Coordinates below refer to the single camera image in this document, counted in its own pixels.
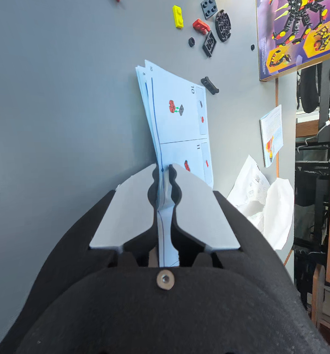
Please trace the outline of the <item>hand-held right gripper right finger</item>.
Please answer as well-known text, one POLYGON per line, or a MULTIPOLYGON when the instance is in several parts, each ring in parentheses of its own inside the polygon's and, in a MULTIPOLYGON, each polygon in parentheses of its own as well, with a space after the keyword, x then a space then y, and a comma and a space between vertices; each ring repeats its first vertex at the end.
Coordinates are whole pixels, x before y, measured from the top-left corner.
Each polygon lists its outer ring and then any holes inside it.
POLYGON ((179 255, 238 250, 240 244, 206 182, 179 164, 169 165, 174 202, 171 241, 179 255))

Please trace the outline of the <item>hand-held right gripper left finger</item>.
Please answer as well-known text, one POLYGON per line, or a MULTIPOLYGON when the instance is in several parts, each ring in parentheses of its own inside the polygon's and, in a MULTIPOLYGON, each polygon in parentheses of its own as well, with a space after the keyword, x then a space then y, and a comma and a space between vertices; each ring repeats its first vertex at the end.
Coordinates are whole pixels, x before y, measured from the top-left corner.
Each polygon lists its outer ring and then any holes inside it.
POLYGON ((158 242, 159 167, 151 164, 118 186, 90 249, 148 254, 158 242))

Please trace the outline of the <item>light blue instruction booklet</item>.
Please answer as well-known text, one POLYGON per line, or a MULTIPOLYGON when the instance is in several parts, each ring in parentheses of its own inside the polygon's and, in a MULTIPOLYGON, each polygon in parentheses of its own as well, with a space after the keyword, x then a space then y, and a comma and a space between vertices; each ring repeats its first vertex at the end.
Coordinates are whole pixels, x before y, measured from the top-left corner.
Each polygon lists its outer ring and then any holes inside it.
POLYGON ((179 256, 170 235, 174 202, 169 165, 180 165, 213 188, 206 91, 148 60, 144 67, 136 67, 136 73, 159 167, 159 266, 176 267, 179 256))

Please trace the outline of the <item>torn white paper bag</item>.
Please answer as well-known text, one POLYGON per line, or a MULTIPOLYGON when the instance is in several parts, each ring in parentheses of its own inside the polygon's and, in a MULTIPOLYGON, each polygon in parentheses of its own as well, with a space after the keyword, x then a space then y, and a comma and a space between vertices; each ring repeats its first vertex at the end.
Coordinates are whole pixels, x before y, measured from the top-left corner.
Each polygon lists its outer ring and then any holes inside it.
POLYGON ((249 155, 227 200, 264 236, 274 250, 288 240, 294 211, 294 191, 288 179, 270 184, 249 155))

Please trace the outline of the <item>small folded leaflet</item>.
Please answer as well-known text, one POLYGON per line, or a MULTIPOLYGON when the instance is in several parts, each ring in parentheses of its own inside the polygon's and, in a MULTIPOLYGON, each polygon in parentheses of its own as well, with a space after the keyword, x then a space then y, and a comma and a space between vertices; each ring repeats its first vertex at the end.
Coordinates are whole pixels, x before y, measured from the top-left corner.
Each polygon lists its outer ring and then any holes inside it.
POLYGON ((283 147, 282 105, 275 107, 260 119, 260 131, 264 163, 268 168, 283 147))

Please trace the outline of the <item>black office chair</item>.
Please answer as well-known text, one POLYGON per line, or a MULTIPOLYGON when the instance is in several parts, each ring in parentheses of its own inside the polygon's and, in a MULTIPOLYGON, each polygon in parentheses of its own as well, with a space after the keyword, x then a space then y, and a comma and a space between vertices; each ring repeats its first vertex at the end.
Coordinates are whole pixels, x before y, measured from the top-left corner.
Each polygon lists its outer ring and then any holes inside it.
POLYGON ((298 145, 295 152, 294 245, 326 252, 330 216, 330 144, 298 145))

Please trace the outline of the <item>black toy clip piece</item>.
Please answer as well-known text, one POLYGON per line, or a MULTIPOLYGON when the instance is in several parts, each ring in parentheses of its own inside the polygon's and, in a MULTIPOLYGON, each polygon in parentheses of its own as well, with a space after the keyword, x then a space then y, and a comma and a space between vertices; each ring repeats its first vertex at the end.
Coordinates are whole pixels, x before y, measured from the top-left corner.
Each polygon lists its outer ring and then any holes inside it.
POLYGON ((219 89, 212 83, 208 76, 202 78, 201 83, 212 95, 219 93, 219 89))

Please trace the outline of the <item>black backpack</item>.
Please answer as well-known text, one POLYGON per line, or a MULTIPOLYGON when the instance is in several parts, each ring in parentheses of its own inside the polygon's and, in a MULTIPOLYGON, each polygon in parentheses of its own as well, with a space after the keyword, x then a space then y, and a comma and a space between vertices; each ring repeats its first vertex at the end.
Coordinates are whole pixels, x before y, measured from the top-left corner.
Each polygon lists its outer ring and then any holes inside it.
POLYGON ((298 71, 297 75, 297 110, 305 113, 314 112, 320 104, 322 64, 316 64, 298 71))

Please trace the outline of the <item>black square toy plate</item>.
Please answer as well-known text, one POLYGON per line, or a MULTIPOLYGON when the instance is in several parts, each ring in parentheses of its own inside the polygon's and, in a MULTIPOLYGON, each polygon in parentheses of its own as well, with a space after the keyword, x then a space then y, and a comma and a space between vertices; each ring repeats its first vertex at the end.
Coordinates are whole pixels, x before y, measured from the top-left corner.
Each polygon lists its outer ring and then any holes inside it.
POLYGON ((214 37, 212 31, 210 30, 207 33, 206 38, 203 43, 203 46, 202 46, 203 51, 208 58, 212 57, 214 48, 216 47, 216 43, 217 43, 216 38, 214 37))
POLYGON ((206 20, 218 12, 215 0, 203 0, 201 2, 201 8, 206 20))

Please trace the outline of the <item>small red toy piece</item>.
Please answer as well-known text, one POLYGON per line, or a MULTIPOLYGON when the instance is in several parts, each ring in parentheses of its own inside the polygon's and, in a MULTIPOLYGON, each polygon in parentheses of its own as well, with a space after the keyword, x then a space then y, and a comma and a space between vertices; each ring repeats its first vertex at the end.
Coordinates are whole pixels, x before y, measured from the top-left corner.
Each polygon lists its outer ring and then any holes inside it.
POLYGON ((197 32, 203 35, 206 35, 211 30, 210 26, 207 23, 203 22, 201 19, 195 20, 192 26, 197 32))

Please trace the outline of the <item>round black toy plate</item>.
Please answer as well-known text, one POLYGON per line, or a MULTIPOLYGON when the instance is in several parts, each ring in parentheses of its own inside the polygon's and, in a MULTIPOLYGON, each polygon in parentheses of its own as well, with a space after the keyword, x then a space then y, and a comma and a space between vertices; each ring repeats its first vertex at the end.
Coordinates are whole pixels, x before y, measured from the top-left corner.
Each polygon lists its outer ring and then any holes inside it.
POLYGON ((219 40, 226 42, 231 36, 232 27, 229 15, 224 10, 220 10, 216 14, 215 27, 219 40))

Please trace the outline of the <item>small yellow toy plate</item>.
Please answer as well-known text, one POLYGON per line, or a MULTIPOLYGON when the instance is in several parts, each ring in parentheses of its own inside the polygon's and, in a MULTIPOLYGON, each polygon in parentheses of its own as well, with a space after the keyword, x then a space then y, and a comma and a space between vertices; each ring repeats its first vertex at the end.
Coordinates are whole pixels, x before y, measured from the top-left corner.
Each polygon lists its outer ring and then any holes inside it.
POLYGON ((174 5, 172 7, 172 10, 173 10, 173 17, 175 21, 175 27, 182 29, 184 27, 184 22, 183 22, 181 7, 174 5))

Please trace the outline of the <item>purple yellow toy set box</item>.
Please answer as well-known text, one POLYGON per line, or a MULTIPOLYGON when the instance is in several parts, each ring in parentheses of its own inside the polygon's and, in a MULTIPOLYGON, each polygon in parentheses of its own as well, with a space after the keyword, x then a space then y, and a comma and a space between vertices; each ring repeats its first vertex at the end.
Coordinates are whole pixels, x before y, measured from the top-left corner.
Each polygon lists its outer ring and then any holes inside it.
POLYGON ((260 81, 330 59, 330 0, 262 0, 256 5, 260 81))

